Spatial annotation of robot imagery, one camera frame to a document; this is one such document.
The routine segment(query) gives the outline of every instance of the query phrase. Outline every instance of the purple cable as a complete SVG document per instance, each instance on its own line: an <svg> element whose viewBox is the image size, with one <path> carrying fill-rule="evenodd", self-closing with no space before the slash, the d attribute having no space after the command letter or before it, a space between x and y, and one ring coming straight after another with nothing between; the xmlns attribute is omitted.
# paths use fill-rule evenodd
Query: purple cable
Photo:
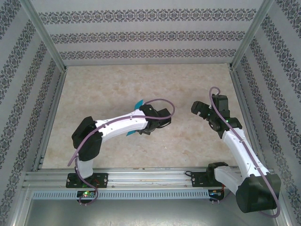
<svg viewBox="0 0 301 226"><path fill-rule="evenodd" d="M221 93L221 90L218 88L218 87L211 87L210 90L209 90L209 98L210 98L210 102L211 102L211 105L213 107L213 109L215 110L216 114L221 118L221 120L230 128L230 130L232 130L232 132L235 134L235 136L238 137L238 139L242 142L243 146L245 147L248 155L250 156L253 164L255 165L255 167L257 168L258 172L260 173L260 175L262 176L264 182L266 183L266 185L268 186L270 192L272 193L272 196L276 202L276 205L277 205L277 212L275 215L269 215L269 214L266 214L266 213L263 213L263 212L260 212L261 214L269 217L269 218L276 218L280 215L280 203L279 203L279 200L278 198L276 197L276 194L272 188L272 186L270 185L270 183L268 182L267 178L264 176L262 170L259 168L259 165L257 164L256 160L254 159L254 157L252 156L249 148L247 147L247 145L245 144L244 140L240 137L240 135L233 129L233 127L231 127L231 125L229 123L227 123L227 121L224 119L224 117L218 112L213 100L212 100L212 90L213 89L217 89L218 90L218 93L217 94L220 94Z"/></svg>
<svg viewBox="0 0 301 226"><path fill-rule="evenodd" d="M89 184L87 181L85 181L85 179L79 174L79 168L78 168L78 165L77 165L77 158L75 159L75 171L76 171L76 174L78 175L78 177L80 178L80 180L82 182L84 182L86 185L88 185L89 187L91 188L94 188L95 189L95 198L91 201L91 202L88 202L88 203L85 203L85 206L87 205L90 205L92 203L94 203L98 197L98 189L96 187L94 187L93 185ZM81 199L82 199L82 196L79 198L79 204L83 204L81 202Z"/></svg>
<svg viewBox="0 0 301 226"><path fill-rule="evenodd" d="M84 143L90 138L90 136L92 136L94 133L96 133L98 130L104 128L106 125L110 125L114 122L117 122L117 121L121 121L121 120L125 120L125 119L134 119L134 118L143 118L143 119L158 119L158 120L163 120L163 119L169 119L171 118L173 115L174 115L174 112L175 112L175 106L172 102L170 102L169 100L165 100L165 99L153 99L153 100L150 100L148 102L145 102L144 104L148 104L148 103L151 103L151 102L154 102L154 101L159 101L159 100L162 100L162 101L165 101L165 102L168 102L172 107L173 107L173 112L170 114L170 116L166 116L166 117L151 117L151 116L142 116L142 115L134 115L134 116L126 116L126 117L122 117L122 118L118 118L118 119L114 119L112 121L109 121L109 122L106 122L105 124L97 127L95 130L93 130L92 132L90 132L83 140L82 142L80 143L80 145L78 146L78 148L76 149L76 151L74 152L73 156L71 157L70 161L68 162L68 165L67 166L70 166L73 162L73 160L76 158L78 152L80 151L80 149L82 148L82 146L84 145Z"/></svg>

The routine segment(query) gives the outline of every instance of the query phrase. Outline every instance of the purple wire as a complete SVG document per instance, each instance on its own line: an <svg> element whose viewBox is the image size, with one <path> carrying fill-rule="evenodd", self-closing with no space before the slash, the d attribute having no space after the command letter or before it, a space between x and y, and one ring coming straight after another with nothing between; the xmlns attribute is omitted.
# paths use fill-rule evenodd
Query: purple wire
<svg viewBox="0 0 301 226"><path fill-rule="evenodd" d="M238 137L238 139L242 142L243 146L245 147L248 155L250 156L253 164L255 165L255 167L257 168L258 172L260 173L260 175L262 176L264 182L266 183L266 185L268 186L269 190L271 191L272 193L272 196L276 202L276 205L277 205L277 212L275 215L269 215L269 214L266 214L266 213L263 213L263 212L260 212L261 214L269 217L269 218L276 218L280 215L280 211L281 211L281 208L280 208L280 203L279 203L279 200L278 198L276 197L276 194L271 186L271 184L268 182L267 178L264 176L262 170L259 168L259 165L257 164L256 160L254 159L254 157L252 156L249 148L247 147L247 145L245 144L245 141L240 137L240 135L233 129L233 127L231 127L231 125L229 123L227 123L227 121L224 119L224 117L218 112L214 102L213 102L213 99L212 99L212 90L213 89L217 89L218 90L218 93L217 94L220 94L221 93L221 90L216 87L216 86L213 86L210 88L209 90L209 98L210 98L210 102L211 102L211 105L213 107L213 109L215 110L216 114L221 118L221 120L230 128L230 130L232 130L232 132L235 134L235 136Z"/></svg>
<svg viewBox="0 0 301 226"><path fill-rule="evenodd" d="M105 124L97 127L96 129L94 129L92 132L90 132L83 140L82 142L80 143L80 145L78 146L78 148L76 149L76 151L74 152L73 156L71 157L70 161L68 162L68 165L67 166L70 166L73 162L73 160L76 158L78 152L80 151L80 149L82 148L82 146L84 145L84 143L90 138L90 136L92 136L93 134L95 134L98 130L104 128L106 125L110 125L114 122L117 122L117 121L121 121L121 120L125 120L125 119L135 119L135 118L143 118L143 119L157 119L157 120L163 120L163 119L169 119L171 118L174 113L175 113L175 106L172 102L170 102L169 100L166 100L166 99L153 99L153 100L150 100L148 102L145 102L144 104L148 104L148 103L151 103L151 102L154 102L154 101L165 101L165 102L168 102L172 107L173 107L173 112L170 114L170 116L166 116L166 117L151 117L151 116L142 116L142 115L134 115L134 116L126 116L126 117L122 117L122 118L118 118L118 119L114 119L112 121L109 121L109 122L106 122Z"/></svg>
<svg viewBox="0 0 301 226"><path fill-rule="evenodd" d="M88 182L80 175L80 173L79 173L79 168L78 168L78 165L77 165L77 158L75 159L75 171L76 171L76 174L78 175L78 177L80 178L80 180L81 180L82 182L84 182L84 183L85 183L86 185L88 185L89 187L95 189L95 193L96 193L96 194L95 194L95 198L94 198L91 202L85 203L85 206L94 203L94 202L96 201L96 199L98 198L98 189L97 189L96 187L94 187L92 184L89 184L89 183L88 183ZM83 204L83 203L81 202L81 199L82 199L82 196L79 198L79 204L80 204L80 205Z"/></svg>

